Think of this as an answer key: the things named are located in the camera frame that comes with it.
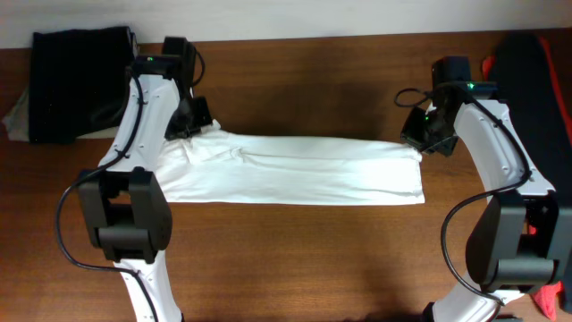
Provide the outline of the white t-shirt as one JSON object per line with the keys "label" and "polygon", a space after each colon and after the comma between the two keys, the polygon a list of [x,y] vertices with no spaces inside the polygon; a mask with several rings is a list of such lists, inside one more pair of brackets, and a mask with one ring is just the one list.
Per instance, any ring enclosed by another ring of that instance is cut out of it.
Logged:
{"label": "white t-shirt", "polygon": [[425,201],[421,160],[395,142],[241,135],[214,123],[166,141],[156,177],[170,202],[401,206]]}

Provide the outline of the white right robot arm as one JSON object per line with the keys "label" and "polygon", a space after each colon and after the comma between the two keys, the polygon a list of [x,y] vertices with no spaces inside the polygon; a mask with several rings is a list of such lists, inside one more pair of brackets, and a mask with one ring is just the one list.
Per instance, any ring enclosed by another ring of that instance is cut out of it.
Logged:
{"label": "white right robot arm", "polygon": [[[509,106],[490,82],[445,82],[406,105],[401,138],[420,153],[451,155],[462,140],[484,190],[445,216],[440,243],[457,283],[429,303],[424,321],[495,321],[502,307],[565,277],[571,252],[571,194],[543,174],[517,134]],[[454,267],[447,246],[451,219],[484,199],[486,209],[465,250],[467,271]]]}

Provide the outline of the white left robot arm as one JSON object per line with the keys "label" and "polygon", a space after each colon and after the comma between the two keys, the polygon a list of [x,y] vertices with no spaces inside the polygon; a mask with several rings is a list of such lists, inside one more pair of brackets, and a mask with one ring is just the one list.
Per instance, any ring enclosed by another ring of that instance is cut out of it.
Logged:
{"label": "white left robot arm", "polygon": [[172,115],[188,91],[167,76],[133,76],[114,142],[78,186],[90,242],[120,273],[138,321],[184,319],[166,268],[172,212],[155,171]]}

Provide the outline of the black garment at right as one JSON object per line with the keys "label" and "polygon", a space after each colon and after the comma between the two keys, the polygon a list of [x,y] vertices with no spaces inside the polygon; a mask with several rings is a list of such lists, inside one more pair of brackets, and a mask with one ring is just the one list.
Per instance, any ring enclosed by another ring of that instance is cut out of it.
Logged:
{"label": "black garment at right", "polygon": [[499,85],[517,135],[538,172],[553,186],[532,206],[534,236],[541,241],[537,249],[544,254],[554,246],[564,255],[555,262],[560,275],[548,282],[554,285],[569,275],[571,266],[571,117],[545,39],[510,34],[493,57],[484,69],[485,78]]}

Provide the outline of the folded black garment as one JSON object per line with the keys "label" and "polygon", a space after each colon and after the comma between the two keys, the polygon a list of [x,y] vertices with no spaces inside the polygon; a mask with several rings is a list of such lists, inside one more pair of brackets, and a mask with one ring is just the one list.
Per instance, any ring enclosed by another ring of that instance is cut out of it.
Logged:
{"label": "folded black garment", "polygon": [[29,141],[66,144],[119,125],[136,45],[126,26],[34,33]]}

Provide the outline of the folded beige garment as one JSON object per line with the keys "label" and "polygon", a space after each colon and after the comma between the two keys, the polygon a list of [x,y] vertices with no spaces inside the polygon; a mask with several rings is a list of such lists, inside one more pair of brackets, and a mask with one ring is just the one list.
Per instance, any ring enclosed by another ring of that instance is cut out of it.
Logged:
{"label": "folded beige garment", "polygon": [[[13,108],[4,116],[2,123],[10,141],[29,142],[29,88],[26,88]],[[93,131],[79,136],[79,139],[113,139],[118,126]]]}

